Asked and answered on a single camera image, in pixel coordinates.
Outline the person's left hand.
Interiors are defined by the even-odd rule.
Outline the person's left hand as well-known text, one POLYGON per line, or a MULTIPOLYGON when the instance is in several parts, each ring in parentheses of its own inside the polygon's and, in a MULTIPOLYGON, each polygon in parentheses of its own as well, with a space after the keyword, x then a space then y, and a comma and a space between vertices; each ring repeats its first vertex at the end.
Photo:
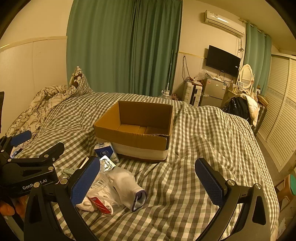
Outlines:
POLYGON ((24 218, 26 212, 26 198, 20 197, 12 200, 14 207, 1 200, 1 214, 3 216, 13 216, 17 213, 24 218))

